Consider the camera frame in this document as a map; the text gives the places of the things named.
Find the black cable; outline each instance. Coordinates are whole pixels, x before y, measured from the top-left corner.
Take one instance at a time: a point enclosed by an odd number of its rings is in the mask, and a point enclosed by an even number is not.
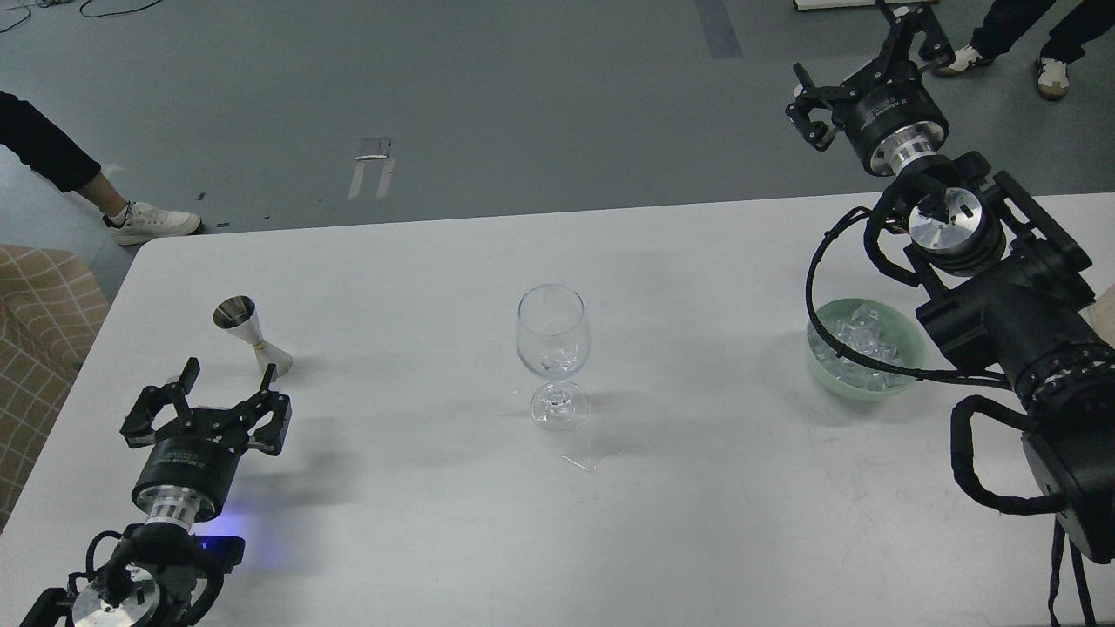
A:
[[[836,238],[838,238],[841,233],[850,229],[856,222],[866,220],[870,215],[871,214],[867,209],[862,206],[857,206],[844,214],[844,216],[833,225],[832,230],[825,232],[825,237],[821,240],[821,244],[817,247],[816,252],[813,253],[813,259],[809,261],[809,269],[805,274],[805,310],[809,316],[809,324],[813,325],[813,328],[817,331],[821,339],[824,340],[830,348],[836,351],[837,359],[846,357],[850,361],[854,361],[855,364],[873,370],[905,375],[918,380],[933,380],[938,383],[958,385],[981,385],[998,389],[1010,389],[1010,383],[1007,382],[1006,375],[1000,373],[985,370],[982,373],[966,375],[959,370],[923,370],[920,368],[903,368],[901,366],[894,366],[892,364],[861,355],[851,346],[847,346],[828,332],[828,329],[826,329],[824,324],[821,322],[821,317],[817,316],[816,308],[813,305],[813,282],[816,277],[817,267],[821,264],[821,260],[824,258],[825,251],[828,250],[828,247],[836,241]]]
[[[158,4],[163,0],[155,0],[154,2],[152,2],[149,4],[144,4],[143,7],[139,7],[139,8],[136,8],[136,9],[128,9],[127,11],[114,11],[114,12],[110,12],[110,13],[96,13],[96,15],[91,15],[90,16],[89,13],[85,12],[85,8],[88,7],[89,4],[93,4],[93,1],[94,0],[85,0],[85,2],[83,2],[81,6],[77,8],[78,12],[81,13],[83,16],[87,17],[87,18],[107,18],[109,16],[126,16],[128,13],[138,13],[139,11],[143,11],[144,9],[149,9],[149,8],[154,7],[155,4]]]
[[[1014,515],[1051,514],[1065,509],[1065,499],[1058,494],[1044,496],[1001,496],[983,488],[976,474],[976,447],[972,443],[972,416],[977,413],[993,418],[1019,431],[1030,431],[1037,421],[1011,411],[983,396],[969,396],[952,408],[951,463],[952,478],[972,501],[1000,513]]]
[[[93,566],[94,554],[97,552],[97,544],[99,544],[105,538],[115,538],[119,540],[123,536],[112,530],[101,531],[93,538],[93,541],[89,542],[89,548],[85,552],[85,578],[90,581],[97,576],[97,569]]]
[[[9,7],[9,8],[4,9],[4,11],[14,11],[16,9],[23,9],[25,11],[27,11],[27,15],[23,16],[22,18],[20,18],[18,22],[9,26],[8,28],[6,28],[3,30],[0,30],[0,35],[3,35],[4,32],[8,32],[9,30],[11,30],[11,29],[16,28],[17,26],[19,26],[19,25],[26,22],[27,20],[31,19],[31,8],[28,7],[27,4],[25,4],[22,2],[22,0],[20,0],[19,7]]]
[[[1092,595],[1088,594],[1088,579],[1084,573],[1084,558],[1080,557],[1080,549],[1069,542],[1069,554],[1073,557],[1073,575],[1076,576],[1076,591],[1080,595],[1080,611],[1084,614],[1084,624],[1088,627],[1096,625],[1096,611],[1092,608]]]
[[[1057,591],[1060,589],[1060,559],[1065,556],[1065,528],[1059,520],[1053,523],[1053,572],[1049,573],[1049,625],[1060,627],[1057,614],[1053,609],[1053,602],[1057,600]]]

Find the shoe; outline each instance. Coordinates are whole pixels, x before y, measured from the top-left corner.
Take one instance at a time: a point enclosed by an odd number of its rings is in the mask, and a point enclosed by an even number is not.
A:
[[[933,74],[944,78],[952,78],[959,74],[968,71],[968,69],[979,66],[989,66],[995,59],[985,59],[976,48],[971,46],[964,46],[963,48],[957,50],[957,60],[952,61],[952,65],[939,67],[933,70]]]
[[[145,202],[129,202],[124,212],[124,223],[115,224],[103,218],[122,247],[142,244],[155,238],[188,235],[202,225],[202,219],[185,211],[165,211]]]
[[[1038,94],[1047,100],[1059,100],[1068,95],[1068,64],[1038,57]]]

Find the person's leg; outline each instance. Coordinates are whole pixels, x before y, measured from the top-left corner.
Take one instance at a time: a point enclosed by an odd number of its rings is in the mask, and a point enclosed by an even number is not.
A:
[[[983,59],[993,59],[1006,54],[1054,6],[1055,1],[995,0],[983,17],[983,25],[972,31],[970,46]]]
[[[97,205],[105,225],[120,245],[188,235],[201,229],[201,218],[193,213],[127,201],[100,173],[100,164],[69,136],[30,103],[3,91],[0,91],[0,144],[11,148],[59,192],[77,192]]]
[[[39,109],[2,91],[0,144],[11,148],[19,161],[54,183],[59,192],[72,192],[100,173],[100,164],[85,154]]]
[[[1070,64],[1084,57],[1084,45],[1115,26],[1115,2],[1084,0],[1049,31],[1041,57]]]
[[[85,200],[97,205],[97,209],[105,214],[105,218],[119,215],[122,211],[128,208],[128,201],[99,172],[93,177],[93,181],[74,191],[81,194],[81,197]]]

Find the plaid chair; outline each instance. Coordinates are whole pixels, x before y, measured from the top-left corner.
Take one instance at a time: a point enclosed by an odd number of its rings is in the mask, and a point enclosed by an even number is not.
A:
[[[0,245],[0,530],[107,312],[72,252]]]

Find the jigger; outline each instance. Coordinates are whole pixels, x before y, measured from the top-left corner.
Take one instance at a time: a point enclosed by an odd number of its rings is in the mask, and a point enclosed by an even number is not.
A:
[[[255,315],[255,303],[246,296],[234,296],[217,305],[213,310],[213,324],[255,349],[255,363],[260,366],[260,373],[268,369],[268,364],[274,364],[275,376],[281,377],[294,365],[294,358],[290,353],[263,339],[260,317]]]

